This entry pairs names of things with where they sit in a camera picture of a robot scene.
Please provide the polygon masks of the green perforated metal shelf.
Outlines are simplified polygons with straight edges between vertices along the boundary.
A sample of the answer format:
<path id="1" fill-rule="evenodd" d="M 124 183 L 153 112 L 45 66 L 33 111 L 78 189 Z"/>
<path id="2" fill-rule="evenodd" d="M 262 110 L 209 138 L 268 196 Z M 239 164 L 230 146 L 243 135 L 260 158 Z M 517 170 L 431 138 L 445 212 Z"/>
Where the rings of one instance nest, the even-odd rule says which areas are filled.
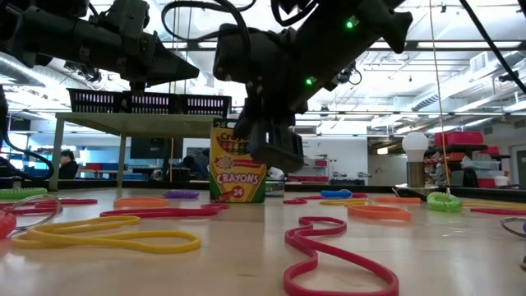
<path id="1" fill-rule="evenodd" d="M 54 168 L 60 165 L 62 139 L 66 122 L 120 137 L 117 186 L 123 185 L 127 138 L 208 138 L 214 115 L 148 113 L 57 113 L 54 131 Z"/>

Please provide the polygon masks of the yellow rubber band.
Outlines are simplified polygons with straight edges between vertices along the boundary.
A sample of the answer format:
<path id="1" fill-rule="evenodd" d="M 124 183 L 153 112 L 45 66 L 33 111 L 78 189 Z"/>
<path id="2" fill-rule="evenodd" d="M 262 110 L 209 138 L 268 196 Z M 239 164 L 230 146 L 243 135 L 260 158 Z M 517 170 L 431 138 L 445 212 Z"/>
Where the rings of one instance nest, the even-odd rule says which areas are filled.
<path id="1" fill-rule="evenodd" d="M 367 206 L 373 205 L 375 202 L 368 199 L 340 199 L 340 200 L 324 200 L 320 204 L 323 206 Z"/>
<path id="2" fill-rule="evenodd" d="M 65 247 L 109 247 L 153 254 L 178 254 L 197 250 L 201 240 L 184 231 L 139 231 L 92 236 L 92 232 L 133 226 L 141 222 L 134 215 L 107 216 L 56 224 L 42 224 L 12 237 L 12 246 L 19 249 L 51 249 Z M 180 238 L 176 245 L 142 243 L 142 238 Z"/>
<path id="3" fill-rule="evenodd" d="M 526 210 L 525 203 L 514 203 L 506 201 L 475 201 L 464 200 L 463 207 L 466 208 L 496 208 L 504 210 Z"/>

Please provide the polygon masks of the long ceiling light fixture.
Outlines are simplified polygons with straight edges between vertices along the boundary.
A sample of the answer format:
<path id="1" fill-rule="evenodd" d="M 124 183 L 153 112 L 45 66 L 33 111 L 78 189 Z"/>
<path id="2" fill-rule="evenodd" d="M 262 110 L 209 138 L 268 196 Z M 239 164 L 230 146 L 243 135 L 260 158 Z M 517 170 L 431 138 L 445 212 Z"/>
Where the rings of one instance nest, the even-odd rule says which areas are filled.
<path id="1" fill-rule="evenodd" d="M 176 49 L 179 51 L 215 51 L 216 41 L 204 41 L 201 43 L 186 43 L 176 41 L 164 41 L 167 49 Z M 501 51 L 526 51 L 526 40 L 497 40 L 494 42 L 497 49 Z M 409 40 L 405 43 L 407 52 L 426 52 L 436 49 L 441 52 L 472 52 L 472 51 L 490 51 L 491 48 L 483 40 L 460 41 L 460 40 Z"/>

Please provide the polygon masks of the storage rack with bins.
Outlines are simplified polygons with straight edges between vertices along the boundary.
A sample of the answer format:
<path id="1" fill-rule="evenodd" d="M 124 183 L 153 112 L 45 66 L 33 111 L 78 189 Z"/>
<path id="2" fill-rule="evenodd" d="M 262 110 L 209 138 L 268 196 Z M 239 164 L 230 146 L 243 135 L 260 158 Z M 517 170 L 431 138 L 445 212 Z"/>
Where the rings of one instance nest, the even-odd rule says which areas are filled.
<path id="1" fill-rule="evenodd" d="M 498 146 L 486 144 L 480 132 L 440 132 L 424 155 L 426 182 L 439 187 L 510 187 L 510 173 L 502 164 L 508 157 Z"/>

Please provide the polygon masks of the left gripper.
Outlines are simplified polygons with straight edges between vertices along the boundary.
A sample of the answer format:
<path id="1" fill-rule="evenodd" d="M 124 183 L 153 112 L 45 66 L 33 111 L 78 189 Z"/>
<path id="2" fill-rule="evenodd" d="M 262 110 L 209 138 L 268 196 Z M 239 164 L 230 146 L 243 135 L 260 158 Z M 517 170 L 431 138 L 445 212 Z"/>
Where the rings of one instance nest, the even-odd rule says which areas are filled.
<path id="1" fill-rule="evenodd" d="M 156 32 L 141 32 L 137 39 L 126 41 L 124 35 L 100 26 L 76 24 L 73 40 L 79 47 L 77 63 L 116 72 L 134 91 L 200 74 L 197 67 L 166 49 Z"/>

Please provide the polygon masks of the lamp with white bulb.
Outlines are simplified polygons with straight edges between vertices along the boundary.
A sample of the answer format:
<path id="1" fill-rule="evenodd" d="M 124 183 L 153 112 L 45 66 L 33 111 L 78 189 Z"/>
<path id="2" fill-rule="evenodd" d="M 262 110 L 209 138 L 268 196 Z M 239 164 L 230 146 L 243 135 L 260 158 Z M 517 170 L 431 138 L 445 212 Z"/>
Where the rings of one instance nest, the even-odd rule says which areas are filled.
<path id="1" fill-rule="evenodd" d="M 407 156 L 407 184 L 399 187 L 416 192 L 424 198 L 436 190 L 436 186 L 426 185 L 424 155 L 428 150 L 428 144 L 428 138 L 421 132 L 410 132 L 402 140 L 402 148 Z"/>

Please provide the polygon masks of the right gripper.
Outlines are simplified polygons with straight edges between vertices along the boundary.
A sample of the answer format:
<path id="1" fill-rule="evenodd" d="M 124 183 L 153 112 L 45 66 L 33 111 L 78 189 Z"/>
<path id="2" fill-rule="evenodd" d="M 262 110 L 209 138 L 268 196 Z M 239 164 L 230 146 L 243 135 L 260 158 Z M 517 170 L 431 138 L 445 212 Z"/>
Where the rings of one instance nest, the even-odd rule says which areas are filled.
<path id="1" fill-rule="evenodd" d="M 251 45 L 248 98 L 234 126 L 237 138 L 248 136 L 251 158 L 285 173 L 304 165 L 302 137 L 290 128 L 295 115 L 328 80 L 321 65 L 327 30 L 302 27 L 279 33 L 248 30 Z"/>

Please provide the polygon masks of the orange rubber band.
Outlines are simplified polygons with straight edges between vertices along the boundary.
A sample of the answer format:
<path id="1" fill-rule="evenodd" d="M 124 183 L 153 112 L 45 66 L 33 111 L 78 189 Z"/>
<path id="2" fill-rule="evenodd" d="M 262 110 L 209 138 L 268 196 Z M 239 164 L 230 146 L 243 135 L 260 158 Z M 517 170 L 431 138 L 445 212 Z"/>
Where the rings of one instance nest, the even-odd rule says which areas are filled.
<path id="1" fill-rule="evenodd" d="M 374 202 L 387 204 L 420 204 L 422 200 L 419 197 L 376 197 Z"/>
<path id="2" fill-rule="evenodd" d="M 123 207 L 165 207 L 169 205 L 169 200 L 159 197 L 130 197 L 121 198 L 113 202 L 115 208 Z"/>
<path id="3" fill-rule="evenodd" d="M 371 220 L 399 220 L 406 222 L 412 220 L 412 214 L 409 211 L 390 206 L 347 206 L 347 212 L 350 216 Z"/>

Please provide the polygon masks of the person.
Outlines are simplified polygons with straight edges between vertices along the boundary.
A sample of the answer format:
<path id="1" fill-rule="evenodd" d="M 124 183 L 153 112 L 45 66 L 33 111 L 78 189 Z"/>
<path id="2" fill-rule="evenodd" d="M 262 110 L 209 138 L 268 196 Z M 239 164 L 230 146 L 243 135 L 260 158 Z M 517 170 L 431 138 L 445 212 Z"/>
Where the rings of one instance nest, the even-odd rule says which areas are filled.
<path id="1" fill-rule="evenodd" d="M 198 151 L 195 154 L 187 155 L 182 159 L 182 162 L 178 164 L 179 168 L 189 169 L 191 173 L 194 173 L 201 179 L 209 178 L 209 159 L 208 155 L 204 150 Z"/>
<path id="2" fill-rule="evenodd" d="M 75 161 L 74 153 L 71 150 L 63 150 L 60 157 L 60 167 L 58 171 L 59 179 L 74 179 L 79 169 Z"/>

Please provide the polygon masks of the green coil wristband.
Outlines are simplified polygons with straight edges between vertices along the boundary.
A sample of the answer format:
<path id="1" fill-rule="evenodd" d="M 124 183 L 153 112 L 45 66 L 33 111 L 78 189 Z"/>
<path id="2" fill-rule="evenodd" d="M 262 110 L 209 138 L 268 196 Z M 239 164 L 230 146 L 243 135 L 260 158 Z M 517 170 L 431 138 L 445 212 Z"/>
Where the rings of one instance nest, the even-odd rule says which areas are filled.
<path id="1" fill-rule="evenodd" d="M 463 202 L 450 193 L 432 192 L 427 196 L 427 204 L 431 210 L 440 212 L 460 212 Z"/>
<path id="2" fill-rule="evenodd" d="M 0 201 L 19 201 L 28 197 L 46 195 L 48 190 L 43 187 L 0 189 Z"/>

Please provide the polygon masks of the blue coil wristband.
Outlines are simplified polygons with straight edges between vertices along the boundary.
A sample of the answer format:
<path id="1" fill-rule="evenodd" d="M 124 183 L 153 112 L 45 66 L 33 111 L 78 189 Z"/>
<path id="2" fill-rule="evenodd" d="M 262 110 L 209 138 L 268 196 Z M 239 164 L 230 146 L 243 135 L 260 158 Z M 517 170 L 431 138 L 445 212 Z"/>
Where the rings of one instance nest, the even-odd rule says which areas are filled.
<path id="1" fill-rule="evenodd" d="M 349 199 L 353 196 L 353 193 L 347 189 L 341 190 L 323 190 L 321 196 L 325 199 Z"/>

